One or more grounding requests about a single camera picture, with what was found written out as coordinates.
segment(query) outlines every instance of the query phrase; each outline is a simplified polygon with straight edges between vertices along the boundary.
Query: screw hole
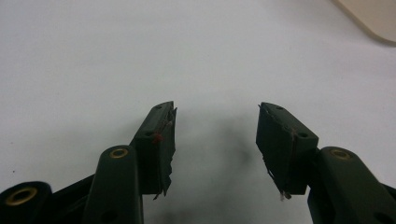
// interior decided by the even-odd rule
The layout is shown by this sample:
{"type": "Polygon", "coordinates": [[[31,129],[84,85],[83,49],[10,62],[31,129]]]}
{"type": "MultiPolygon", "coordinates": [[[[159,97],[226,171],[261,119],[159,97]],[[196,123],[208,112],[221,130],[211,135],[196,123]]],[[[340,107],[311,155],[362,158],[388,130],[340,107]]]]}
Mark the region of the screw hole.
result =
{"type": "Polygon", "coordinates": [[[126,156],[128,154],[128,150],[125,148],[116,148],[110,152],[110,157],[113,159],[118,159],[126,156]]]}
{"type": "Polygon", "coordinates": [[[32,187],[26,187],[13,192],[6,199],[6,204],[9,206],[17,206],[26,202],[29,202],[37,195],[37,189],[32,187]]]}
{"type": "Polygon", "coordinates": [[[114,210],[110,210],[102,214],[101,220],[103,223],[111,223],[115,221],[117,217],[117,212],[114,210]]]}
{"type": "Polygon", "coordinates": [[[347,160],[351,159],[351,156],[349,155],[349,153],[347,153],[341,149],[334,148],[334,149],[330,150],[330,153],[334,157],[336,157],[337,159],[340,159],[340,160],[347,161],[347,160]]]}
{"type": "Polygon", "coordinates": [[[298,133],[298,135],[299,135],[300,137],[308,137],[308,134],[306,134],[306,133],[298,133]]]}
{"type": "Polygon", "coordinates": [[[383,213],[374,213],[374,217],[376,218],[376,220],[378,220],[379,222],[384,223],[384,224],[393,224],[394,223],[394,221],[391,217],[389,217],[388,215],[383,214],[383,213]]]}

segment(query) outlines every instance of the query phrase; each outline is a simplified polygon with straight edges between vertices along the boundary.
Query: white surface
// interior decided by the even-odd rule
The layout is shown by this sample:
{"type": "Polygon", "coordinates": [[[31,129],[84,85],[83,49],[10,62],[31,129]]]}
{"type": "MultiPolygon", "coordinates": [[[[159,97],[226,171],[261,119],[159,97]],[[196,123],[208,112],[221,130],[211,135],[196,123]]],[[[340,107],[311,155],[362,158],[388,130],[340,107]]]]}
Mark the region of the white surface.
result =
{"type": "Polygon", "coordinates": [[[146,223],[311,223],[255,145],[261,101],[396,186],[396,49],[331,1],[2,1],[0,190],[54,191],[174,100],[177,153],[146,223]]]}

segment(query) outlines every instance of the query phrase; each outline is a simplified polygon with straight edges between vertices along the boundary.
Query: red mark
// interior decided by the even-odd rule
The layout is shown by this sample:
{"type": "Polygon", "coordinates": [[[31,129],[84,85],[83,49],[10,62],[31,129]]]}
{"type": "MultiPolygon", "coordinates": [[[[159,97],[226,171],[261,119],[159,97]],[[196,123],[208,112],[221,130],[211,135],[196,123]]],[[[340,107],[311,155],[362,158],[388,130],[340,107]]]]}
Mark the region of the red mark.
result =
{"type": "Polygon", "coordinates": [[[154,139],[152,140],[152,144],[157,144],[163,140],[163,136],[160,133],[154,134],[154,139]]]}

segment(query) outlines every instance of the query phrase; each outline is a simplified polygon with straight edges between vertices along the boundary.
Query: black plastic part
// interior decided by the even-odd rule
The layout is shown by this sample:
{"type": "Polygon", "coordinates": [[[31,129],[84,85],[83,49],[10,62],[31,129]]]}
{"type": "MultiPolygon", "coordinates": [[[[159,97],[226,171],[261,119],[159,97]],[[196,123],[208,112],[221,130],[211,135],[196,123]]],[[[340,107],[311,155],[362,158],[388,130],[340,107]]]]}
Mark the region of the black plastic part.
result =
{"type": "Polygon", "coordinates": [[[262,103],[256,144],[279,191],[305,194],[318,137],[285,108],[262,103]]]}
{"type": "Polygon", "coordinates": [[[392,196],[393,200],[396,201],[396,189],[394,189],[388,185],[384,185],[384,184],[383,184],[383,186],[388,191],[390,196],[392,196]]]}
{"type": "Polygon", "coordinates": [[[94,175],[52,194],[48,218],[50,223],[80,223],[94,175]]]}
{"type": "Polygon", "coordinates": [[[136,152],[111,147],[99,159],[82,223],[143,223],[136,152]]]}
{"type": "Polygon", "coordinates": [[[356,154],[325,147],[318,154],[318,171],[335,210],[334,223],[396,223],[396,202],[356,154]]]}
{"type": "Polygon", "coordinates": [[[176,114],[173,102],[154,106],[131,142],[137,151],[139,170],[144,171],[140,174],[142,194],[166,195],[171,184],[176,114]]]}
{"type": "Polygon", "coordinates": [[[38,181],[21,183],[5,190],[0,194],[1,223],[42,223],[50,196],[50,185],[38,181]]]}
{"type": "Polygon", "coordinates": [[[327,193],[309,191],[308,206],[315,224],[333,224],[335,212],[327,193]]]}

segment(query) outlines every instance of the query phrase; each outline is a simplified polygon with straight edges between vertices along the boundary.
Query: beige object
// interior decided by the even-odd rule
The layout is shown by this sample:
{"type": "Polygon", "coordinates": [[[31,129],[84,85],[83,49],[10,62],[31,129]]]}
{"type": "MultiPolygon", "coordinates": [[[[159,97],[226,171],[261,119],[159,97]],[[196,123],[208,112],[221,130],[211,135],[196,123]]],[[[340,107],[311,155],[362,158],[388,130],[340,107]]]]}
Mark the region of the beige object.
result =
{"type": "Polygon", "coordinates": [[[335,0],[375,39],[396,45],[396,0],[335,0]]]}

